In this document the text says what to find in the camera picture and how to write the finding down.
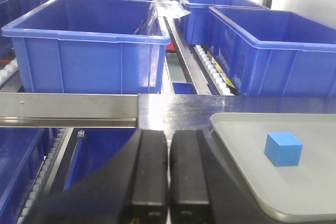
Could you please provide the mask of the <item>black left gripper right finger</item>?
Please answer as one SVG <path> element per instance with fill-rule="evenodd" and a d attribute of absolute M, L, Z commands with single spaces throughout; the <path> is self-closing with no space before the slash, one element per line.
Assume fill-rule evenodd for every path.
<path fill-rule="evenodd" d="M 201 130 L 178 130 L 170 150 L 172 223 L 267 223 L 211 154 Z"/>

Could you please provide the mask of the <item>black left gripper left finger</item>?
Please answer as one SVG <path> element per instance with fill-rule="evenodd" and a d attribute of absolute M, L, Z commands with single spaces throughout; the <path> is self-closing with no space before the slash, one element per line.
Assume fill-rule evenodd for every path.
<path fill-rule="evenodd" d="M 36 200 L 25 223 L 166 223 L 167 160 L 164 133 L 137 129 L 93 173 Z"/>

